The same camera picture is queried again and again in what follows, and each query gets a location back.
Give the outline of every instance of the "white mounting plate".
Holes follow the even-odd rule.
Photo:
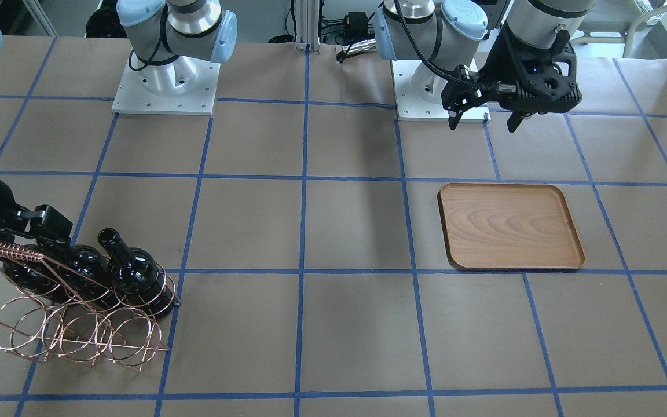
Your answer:
[[[127,114],[190,114],[212,116],[220,64],[193,59],[197,65],[198,87],[177,96],[159,96],[143,87],[141,77],[127,64],[112,103],[112,111]]]
[[[395,102],[398,105],[398,119],[410,122],[446,122],[449,119],[447,110],[442,105],[430,103],[416,92],[411,77],[416,72],[421,61],[419,59],[399,59],[392,61],[393,84],[395,87]],[[470,69],[476,71],[475,60]],[[471,108],[465,111],[460,123],[490,122],[488,107]]]

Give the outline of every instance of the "black cable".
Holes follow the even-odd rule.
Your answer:
[[[168,16],[169,16],[169,6],[164,6],[164,11],[162,11],[161,13],[162,31],[161,34],[159,34],[159,41],[156,43],[156,48],[153,50],[153,53],[151,53],[151,57],[148,60],[143,61],[143,66],[141,68],[133,68],[133,63],[131,61],[133,60],[133,55],[135,55],[135,50],[134,49],[130,50],[130,55],[127,56],[128,68],[132,69],[135,72],[143,71],[144,69],[148,68],[148,66],[153,62],[153,58],[156,57],[156,54],[159,52],[159,48],[161,47],[161,45],[162,44],[168,45],[166,40],[166,31],[163,29],[166,26],[166,20]]]
[[[289,32],[289,30],[287,29],[287,21],[288,21],[288,19],[289,19],[289,14],[291,14],[291,13],[292,13],[292,8],[289,8],[289,9],[288,9],[288,13],[285,15],[285,33],[288,34],[288,35],[290,35],[290,36],[292,36],[292,34],[291,34],[291,33]]]
[[[289,13],[292,15],[292,31],[297,41],[297,19],[295,19],[295,0],[289,0]]]
[[[394,3],[395,3],[395,10],[398,13],[398,19],[400,20],[400,25],[403,26],[403,31],[405,32],[405,35],[408,37],[408,42],[411,43],[413,50],[416,51],[416,55],[419,56],[419,59],[421,59],[421,62],[424,63],[424,65],[426,66],[426,68],[429,69],[429,71],[431,71],[434,74],[437,74],[437,76],[440,76],[443,79],[446,79],[447,81],[463,85],[463,87],[471,88],[474,90],[479,90],[481,87],[485,87],[485,85],[479,85],[472,81],[466,81],[464,79],[456,78],[455,76],[448,74],[448,71],[446,69],[439,68],[434,63],[426,59],[423,53],[421,53],[421,50],[419,50],[418,45],[416,45],[416,41],[413,39],[411,31],[408,29],[408,24],[405,22],[405,16],[403,16],[403,10],[400,8],[400,0],[395,0]]]

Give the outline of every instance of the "black wine bottle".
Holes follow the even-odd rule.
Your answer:
[[[36,245],[25,245],[28,249],[38,249]],[[51,300],[57,304],[69,301],[69,296],[63,286],[48,277],[52,275],[44,266],[35,263],[22,262],[19,265],[8,259],[1,259],[2,271],[12,282],[31,292],[33,295]]]
[[[107,272],[108,262],[100,251],[88,245],[68,246],[51,240],[39,240],[38,245],[47,256],[79,272],[75,274],[63,267],[56,268],[56,272],[78,296],[74,298],[95,301],[104,309],[112,309],[119,305],[113,291],[108,292],[113,283]]]
[[[130,248],[117,230],[104,229],[97,235],[109,254],[108,271],[115,290],[130,306],[161,319],[174,308],[174,295],[164,287],[156,261],[141,248]]]

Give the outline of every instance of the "wine rack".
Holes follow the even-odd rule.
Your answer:
[[[111,295],[117,293],[113,288],[104,287],[38,250],[16,243],[0,241],[0,259],[20,266],[40,264],[40,270],[45,272],[37,274],[57,284],[47,293],[36,294],[13,282],[0,267],[3,276],[22,294],[0,307],[0,350],[35,362],[45,362],[55,356],[91,367],[100,359],[106,359],[134,372],[141,372],[159,352],[169,351],[155,319],[164,309],[154,314],[141,310],[153,300],[131,306],[118,296],[114,306],[104,307],[104,303],[98,301],[108,296],[114,299]],[[172,294],[172,304],[166,308],[180,305],[177,285],[161,266],[159,268],[163,283],[156,297],[168,291]],[[59,269],[100,285],[104,293],[91,300],[83,299],[58,274]],[[44,301],[44,296],[61,288],[66,290],[69,301],[56,305]]]

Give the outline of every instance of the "brown tray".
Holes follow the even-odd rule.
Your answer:
[[[563,192],[553,185],[443,185],[449,256],[468,269],[578,269],[585,254]]]

